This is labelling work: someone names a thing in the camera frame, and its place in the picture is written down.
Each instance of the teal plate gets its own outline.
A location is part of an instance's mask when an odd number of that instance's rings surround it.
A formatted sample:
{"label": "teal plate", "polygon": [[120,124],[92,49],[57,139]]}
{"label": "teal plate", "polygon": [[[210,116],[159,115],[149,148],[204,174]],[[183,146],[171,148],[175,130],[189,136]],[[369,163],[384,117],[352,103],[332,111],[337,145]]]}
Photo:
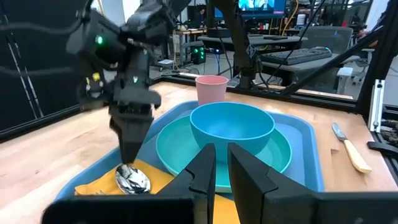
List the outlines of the teal plate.
{"label": "teal plate", "polygon": [[[159,133],[156,152],[166,169],[178,175],[200,151],[190,126],[189,116],[177,119]],[[278,130],[274,130],[265,148],[256,155],[258,159],[279,172],[283,172],[292,160],[292,148]],[[231,193],[228,165],[218,162],[216,167],[216,192]]]}

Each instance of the pink cup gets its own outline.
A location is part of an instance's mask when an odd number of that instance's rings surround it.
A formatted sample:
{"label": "pink cup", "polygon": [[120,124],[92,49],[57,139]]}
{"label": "pink cup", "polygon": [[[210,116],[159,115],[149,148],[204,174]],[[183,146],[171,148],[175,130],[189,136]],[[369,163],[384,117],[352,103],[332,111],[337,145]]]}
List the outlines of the pink cup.
{"label": "pink cup", "polygon": [[199,105],[225,100],[228,79],[219,75],[202,75],[195,79]]}

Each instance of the blue bowl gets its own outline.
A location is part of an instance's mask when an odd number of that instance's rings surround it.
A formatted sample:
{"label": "blue bowl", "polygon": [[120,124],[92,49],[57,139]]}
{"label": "blue bowl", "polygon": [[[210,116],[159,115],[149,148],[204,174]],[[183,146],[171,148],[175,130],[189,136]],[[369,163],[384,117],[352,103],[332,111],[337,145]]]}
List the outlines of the blue bowl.
{"label": "blue bowl", "polygon": [[193,137],[200,148],[216,147],[216,159],[227,162],[227,145],[236,143],[252,155],[264,149],[275,121],[265,111],[242,103],[210,103],[197,107],[190,117]]}

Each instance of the knife handle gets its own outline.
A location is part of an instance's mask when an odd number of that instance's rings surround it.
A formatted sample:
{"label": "knife handle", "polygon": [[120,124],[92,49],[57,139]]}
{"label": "knife handle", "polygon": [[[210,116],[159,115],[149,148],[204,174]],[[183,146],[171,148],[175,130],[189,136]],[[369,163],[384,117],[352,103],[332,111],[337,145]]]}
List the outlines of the knife handle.
{"label": "knife handle", "polygon": [[354,144],[350,140],[344,140],[344,145],[346,146],[349,159],[351,159],[351,163],[354,165],[355,169],[358,171],[368,174],[372,172],[372,168],[367,165],[365,160],[362,158],[358,150],[356,150]]}

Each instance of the keyboard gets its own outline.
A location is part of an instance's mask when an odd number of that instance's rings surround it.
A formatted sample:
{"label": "keyboard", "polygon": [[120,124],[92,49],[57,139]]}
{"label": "keyboard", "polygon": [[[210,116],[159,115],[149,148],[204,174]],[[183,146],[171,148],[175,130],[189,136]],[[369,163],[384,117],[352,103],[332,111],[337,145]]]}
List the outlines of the keyboard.
{"label": "keyboard", "polygon": [[295,65],[298,63],[311,62],[332,56],[328,50],[315,50],[315,49],[297,49],[290,54],[287,60],[285,58],[290,51],[273,52],[260,55],[263,62],[278,63],[282,65]]}

